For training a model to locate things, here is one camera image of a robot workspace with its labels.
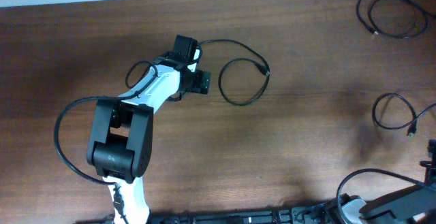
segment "black bracket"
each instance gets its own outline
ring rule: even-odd
[[[427,151],[431,161],[421,161],[420,165],[426,168],[425,183],[432,185],[436,183],[436,140],[429,140]]]
[[[129,136],[110,128],[129,127]],[[98,101],[89,138],[87,161],[99,176],[114,176],[132,183],[141,177],[151,157],[153,108],[119,101]]]
[[[207,95],[211,83],[211,73],[202,70],[191,71],[188,65],[198,63],[194,60],[198,42],[191,37],[177,35],[172,51],[165,53],[153,61],[155,65],[173,67],[181,74],[178,91],[181,93],[197,93]]]

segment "wire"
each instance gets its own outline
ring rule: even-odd
[[[124,80],[124,82],[125,82],[125,86],[127,87],[127,88],[129,88],[129,89],[131,89],[131,88],[133,88],[133,87],[135,87],[142,79],[143,79],[143,77],[145,77],[145,75],[147,74],[147,72],[150,70],[150,65],[142,72],[142,74],[141,74],[141,76],[140,76],[140,78],[138,78],[138,81],[136,81],[136,83],[135,84],[133,84],[133,85],[129,85],[129,77],[130,77],[130,74],[132,73],[132,71],[133,70],[135,70],[135,67],[137,67],[139,64],[142,64],[142,63],[144,63],[144,62],[142,62],[142,61],[138,61],[137,63],[135,63],[132,67],[130,67],[130,69],[129,69],[129,71],[127,72],[127,74],[126,74],[126,76],[125,76],[125,80]]]
[[[94,178],[92,176],[89,176],[89,175],[81,172],[71,161],[69,161],[67,159],[67,157],[62,152],[61,145],[59,144],[59,129],[61,127],[62,118],[73,107],[77,106],[78,104],[84,103],[86,101],[102,101],[102,100],[104,100],[104,101],[123,101],[123,100],[126,100],[126,99],[134,98],[134,97],[138,96],[139,94],[141,94],[157,77],[157,68],[156,68],[156,66],[153,63],[151,63],[150,61],[138,61],[137,63],[135,63],[135,65],[133,65],[130,68],[129,72],[127,73],[126,83],[127,83],[127,80],[128,80],[128,77],[129,77],[130,73],[133,71],[133,69],[135,69],[136,66],[138,66],[141,63],[149,64],[150,67],[152,67],[155,70],[155,73],[153,74],[153,77],[150,79],[150,81],[148,81],[141,89],[137,90],[133,95],[128,95],[128,96],[125,96],[125,97],[107,97],[107,96],[84,97],[84,98],[81,98],[81,99],[78,99],[76,101],[71,102],[68,106],[66,106],[61,111],[61,113],[57,117],[56,124],[54,125],[54,135],[53,135],[53,138],[54,138],[54,146],[56,147],[56,150],[57,150],[59,156],[61,157],[62,161],[72,171],[74,171],[79,176],[81,176],[81,177],[83,177],[83,178],[85,178],[87,180],[90,180],[91,182],[98,183],[98,184],[101,184],[101,185],[115,185],[116,184],[116,182],[105,182],[103,180],[98,180],[98,179],[96,179],[96,178]]]
[[[389,126],[385,126],[385,125],[381,124],[380,121],[378,120],[376,114],[375,114],[375,111],[376,111],[376,109],[377,109],[377,105],[379,104],[379,102],[380,102],[382,99],[385,99],[385,98],[387,98],[387,97],[398,97],[401,101],[403,101],[403,102],[407,105],[407,107],[410,109],[410,111],[411,111],[412,120],[409,121],[409,122],[407,122],[407,123],[405,123],[404,125],[401,125],[401,126],[398,126],[398,127],[389,127]],[[421,113],[419,113],[418,115],[416,115],[416,112],[415,112],[414,108],[412,107],[412,105],[411,105],[411,104],[410,104],[410,103],[409,103],[409,102],[408,102],[404,97],[402,97],[401,95],[396,94],[396,93],[385,93],[385,94],[383,94],[383,95],[380,95],[380,96],[375,100],[374,105],[373,105],[372,115],[373,115],[373,120],[374,120],[374,122],[375,122],[378,126],[380,126],[381,128],[383,128],[383,129],[388,129],[388,130],[397,130],[397,129],[402,129],[402,128],[406,128],[407,126],[410,126],[409,129],[407,130],[407,135],[411,137],[411,136],[413,136],[413,135],[416,133],[416,131],[417,131],[417,129],[416,129],[416,124],[417,124],[417,122],[418,122],[418,119],[421,118],[421,117],[422,117],[422,116],[423,116],[427,111],[429,111],[431,108],[434,108],[435,106],[436,106],[436,103],[431,104],[429,107],[427,107],[426,109],[424,109]]]
[[[426,11],[425,9],[423,9],[422,7],[420,7],[418,4],[416,4],[416,3],[413,2],[412,0],[399,0],[399,1],[402,1],[402,2],[404,2],[404,3],[406,3],[406,4],[410,5],[410,6],[412,6],[415,10],[418,10],[419,12],[421,12],[422,17],[424,18],[424,26],[423,26],[423,28],[422,28],[421,30],[419,30],[418,32],[413,33],[413,34],[410,34],[410,35],[408,34],[410,31],[406,31],[405,33],[400,33],[400,34],[391,34],[391,33],[387,33],[387,32],[385,32],[385,31],[383,31],[383,30],[381,30],[381,29],[379,28],[379,26],[375,23],[375,21],[374,21],[374,19],[373,19],[373,15],[372,15],[372,11],[373,11],[374,6],[375,6],[377,3],[379,3],[380,1],[382,1],[382,0],[374,0],[374,1],[370,4],[370,6],[369,6],[369,8],[368,8],[367,16],[368,16],[368,19],[369,19],[369,22],[370,22],[370,23],[368,23],[367,21],[365,21],[365,20],[362,18],[362,16],[360,15],[360,3],[362,2],[362,0],[358,0],[357,5],[356,5],[356,14],[357,14],[357,18],[358,18],[359,21],[363,24],[363,26],[364,26],[366,29],[368,29],[368,31],[371,32],[372,34],[376,34],[376,35],[377,35],[377,34],[382,34],[382,35],[386,35],[386,36],[388,36],[388,37],[394,37],[394,38],[416,37],[416,36],[418,36],[419,34],[424,33],[424,31],[427,29],[427,27],[428,27],[428,25],[429,25],[429,18],[428,18],[428,16],[433,17],[433,19],[436,19],[436,14],[432,14],[432,13]],[[417,25],[417,22],[415,21],[415,23],[414,23],[414,25],[413,25],[413,28],[410,29],[410,30],[415,29],[415,28],[416,28],[416,25]]]
[[[341,184],[339,184],[338,190],[336,192],[336,201],[337,201],[339,215],[342,217],[342,219],[347,224],[353,224],[353,223],[345,216],[345,213],[342,210],[341,200],[340,200],[342,188],[345,185],[345,183],[347,183],[347,181],[350,180],[351,178],[353,178],[353,177],[355,177],[355,176],[357,176],[359,174],[368,173],[368,172],[373,172],[373,173],[383,174],[383,175],[387,175],[387,176],[392,176],[392,177],[395,177],[395,178],[398,178],[398,179],[401,179],[401,180],[405,180],[405,181],[410,182],[412,184],[418,185],[419,187],[428,189],[429,191],[436,191],[435,188],[427,186],[423,182],[420,182],[419,180],[415,180],[415,179],[412,179],[412,178],[409,178],[409,177],[406,177],[406,176],[402,176],[402,175],[397,174],[397,173],[389,172],[387,170],[379,170],[379,169],[372,169],[372,168],[357,170],[357,171],[349,174],[347,177],[345,177],[345,179],[342,180],[342,182],[341,182]]]
[[[169,97],[166,101],[181,101],[187,94],[187,91],[179,92],[178,97]]]
[[[118,212],[118,214],[120,215],[120,217],[124,220],[125,224],[129,224],[129,221],[127,221],[127,216],[124,214],[124,200],[123,200],[123,196],[120,193],[120,186],[116,185],[114,188],[114,208],[115,210]]]
[[[262,62],[258,63],[254,60],[248,59],[248,58],[237,58],[237,59],[233,59],[231,61],[229,61],[227,64],[225,64],[223,66],[223,68],[221,69],[221,71],[219,72],[219,76],[218,76],[218,87],[219,87],[219,92],[221,92],[221,95],[223,96],[223,98],[230,104],[234,105],[234,106],[247,106],[250,105],[252,103],[254,103],[255,101],[257,101],[265,92],[266,87],[268,86],[269,80],[270,80],[270,66],[268,65],[268,62],[265,60],[265,58],[260,55],[259,53],[257,53],[256,51],[254,51],[253,49],[251,49],[250,47],[246,46],[245,44],[238,42],[236,40],[233,39],[210,39],[210,40],[205,40],[203,42],[200,42],[198,44],[198,49],[200,50],[200,55],[196,60],[200,60],[200,58],[203,55],[203,49],[202,49],[202,45],[203,44],[210,44],[210,43],[217,43],[217,42],[227,42],[227,43],[233,43],[233,44],[238,44],[239,46],[242,46],[243,48],[247,49],[249,52],[253,53],[255,56],[257,56]],[[255,95],[253,95],[251,98],[249,98],[247,101],[244,101],[242,103],[238,103],[235,101],[232,101],[231,99],[229,99],[229,97],[227,97],[227,95],[225,95],[224,91],[223,91],[223,87],[221,85],[221,80],[223,77],[224,72],[226,71],[226,69],[235,64],[238,61],[248,61],[250,63],[253,63],[256,68],[263,74],[266,76],[265,82],[262,85],[262,87],[259,89],[258,92],[256,92]]]

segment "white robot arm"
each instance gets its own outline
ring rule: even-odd
[[[109,185],[115,207],[115,224],[144,224],[149,217],[142,176],[149,164],[153,138],[153,115],[177,92],[207,94],[211,74],[196,70],[200,51],[197,41],[178,35],[172,52],[153,61],[156,68],[121,101],[98,101],[89,140],[87,161]],[[129,127],[129,136],[110,132],[110,128]]]

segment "wood grain surface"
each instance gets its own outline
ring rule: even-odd
[[[436,12],[436,0],[415,1]],[[435,102],[435,22],[413,39],[372,37],[356,18],[356,2],[117,0],[0,9],[0,223],[74,223],[113,212],[107,187],[60,160],[52,139],[56,117],[77,98],[124,93],[130,66],[170,50],[177,34],[241,41],[268,60],[271,79],[256,103],[231,106],[219,93],[218,73],[229,60],[252,56],[231,44],[204,47],[199,68],[213,74],[210,93],[165,103],[155,115],[144,175],[153,212],[321,201],[363,167],[423,179],[418,162],[436,136],[435,113],[419,121],[410,139],[405,129],[374,127],[371,106],[391,91],[417,111]],[[408,17],[404,5],[386,7],[379,20],[389,26]],[[262,78],[241,63],[225,73],[223,86],[231,98],[245,99]],[[85,160],[94,107],[67,115],[61,145],[96,176]],[[384,122],[408,119],[407,108],[392,100]],[[406,186],[368,174],[344,191],[371,199]]]

